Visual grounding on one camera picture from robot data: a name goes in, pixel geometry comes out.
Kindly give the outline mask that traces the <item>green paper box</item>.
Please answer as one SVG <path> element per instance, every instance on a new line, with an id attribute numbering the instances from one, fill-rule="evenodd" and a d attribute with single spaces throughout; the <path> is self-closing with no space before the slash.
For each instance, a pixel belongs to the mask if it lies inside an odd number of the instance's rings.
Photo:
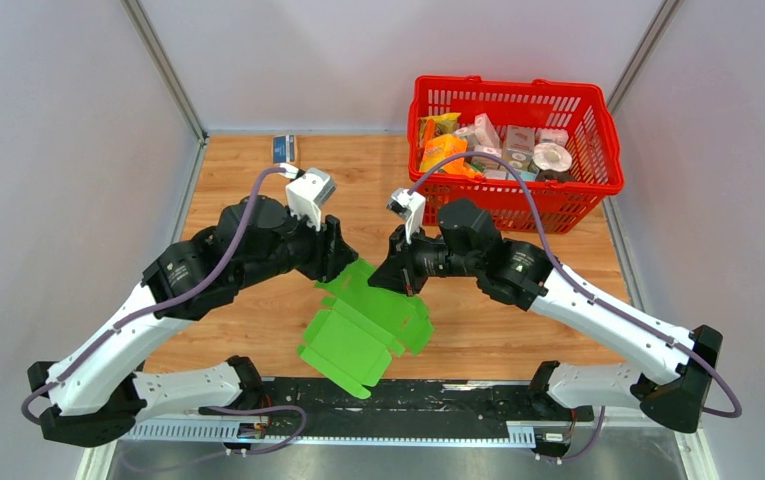
<path id="1" fill-rule="evenodd" d="M 342 390 L 368 399 L 395 357 L 421 353 L 434 326 L 418 297 L 368 285 L 376 268 L 363 259 L 329 282 L 318 310 L 302 334 L 299 358 Z"/>

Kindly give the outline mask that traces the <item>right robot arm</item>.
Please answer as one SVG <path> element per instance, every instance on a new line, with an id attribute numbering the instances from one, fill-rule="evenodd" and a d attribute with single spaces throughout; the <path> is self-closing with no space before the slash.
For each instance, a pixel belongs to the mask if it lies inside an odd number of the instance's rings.
<path id="1" fill-rule="evenodd" d="M 418 219 L 424 198 L 396 191 L 388 208 L 403 221 L 388 254 L 368 281 L 415 296 L 433 277 L 469 277 L 492 300 L 557 320 L 617 352 L 614 365 L 544 361 L 533 376 L 528 404 L 537 416 L 565 408 L 636 408 L 657 424 L 697 431 L 723 336 L 701 325 L 686 329 L 654 318 L 598 289 L 532 243 L 504 238 L 490 214 L 468 199 L 441 208 L 436 237 Z"/>

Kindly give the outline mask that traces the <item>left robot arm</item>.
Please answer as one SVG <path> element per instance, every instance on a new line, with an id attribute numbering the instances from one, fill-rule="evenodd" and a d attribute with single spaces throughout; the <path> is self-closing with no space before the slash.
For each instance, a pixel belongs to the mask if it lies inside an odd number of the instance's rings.
<path id="1" fill-rule="evenodd" d="M 173 374 L 147 374 L 142 364 L 172 336 L 231 304 L 245 288 L 292 271 L 329 282 L 357 257 L 334 216 L 314 227 L 263 195 L 224 208 L 216 225 L 168 246 L 85 345 L 60 361 L 29 367 L 33 396 L 50 402 L 36 418 L 43 437 L 96 447 L 166 414 L 213 415 L 222 408 L 253 414 L 264 390 L 247 357 Z"/>

